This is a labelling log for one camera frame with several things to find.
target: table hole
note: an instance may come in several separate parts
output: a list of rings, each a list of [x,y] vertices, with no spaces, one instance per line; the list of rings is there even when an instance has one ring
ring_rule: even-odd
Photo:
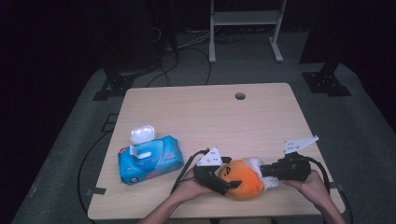
[[[236,98],[237,100],[245,100],[245,98],[247,98],[247,97],[246,97],[246,95],[245,95],[244,93],[242,93],[242,92],[237,92],[236,95],[235,95],[235,98]]]

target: gray floor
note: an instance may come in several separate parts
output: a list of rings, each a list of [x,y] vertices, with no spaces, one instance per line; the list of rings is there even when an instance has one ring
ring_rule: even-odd
[[[285,61],[277,63],[268,43],[269,34],[245,35],[231,45],[217,45],[217,62],[211,65],[209,85],[287,82],[303,110],[319,149],[336,183],[343,184],[353,209],[355,223],[394,223],[396,220],[396,135],[362,88],[357,76],[340,65],[335,74],[352,96],[313,94],[302,72],[318,71],[322,64],[298,64],[307,33],[281,33],[279,48]],[[191,35],[180,35],[179,45]],[[194,46],[207,53],[207,43]],[[175,59],[167,57],[163,68]],[[142,88],[159,75],[157,70],[139,77],[133,87]],[[168,73],[171,86],[205,85],[209,64],[198,50],[182,50],[177,67]],[[92,98],[106,77],[102,70],[92,75],[37,176],[14,223],[90,223],[78,200],[78,170],[92,145],[104,133],[109,114],[119,113],[122,97],[106,101]],[[150,87],[165,86],[164,77]],[[87,156],[80,174],[80,193],[85,207],[87,192],[95,186],[111,138],[107,134]],[[276,217],[278,223],[321,223],[320,217]],[[96,223],[134,223],[107,220]]]

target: orange ball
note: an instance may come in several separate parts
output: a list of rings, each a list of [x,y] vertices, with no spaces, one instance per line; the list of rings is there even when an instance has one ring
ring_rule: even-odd
[[[239,201],[253,199],[264,191],[264,184],[258,175],[243,161],[231,161],[219,170],[219,178],[231,182],[241,180],[236,189],[229,189],[226,195]]]

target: white lid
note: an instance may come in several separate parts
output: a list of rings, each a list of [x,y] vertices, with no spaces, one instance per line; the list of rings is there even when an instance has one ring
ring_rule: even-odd
[[[131,131],[131,141],[137,145],[152,141],[154,138],[155,131],[151,125],[143,125]]]

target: human arm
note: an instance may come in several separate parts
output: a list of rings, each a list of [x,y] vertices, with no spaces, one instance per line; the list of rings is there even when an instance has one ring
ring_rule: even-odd
[[[295,180],[286,180],[282,182],[296,188],[309,202],[313,203],[323,215],[326,223],[346,223],[344,218],[341,216],[340,211],[332,201],[332,198],[326,190],[326,187],[317,171],[312,170],[305,182]]]
[[[212,192],[212,190],[198,184],[194,179],[192,169],[190,169],[184,175],[175,191],[143,218],[139,224],[165,223],[181,204],[208,192]]]

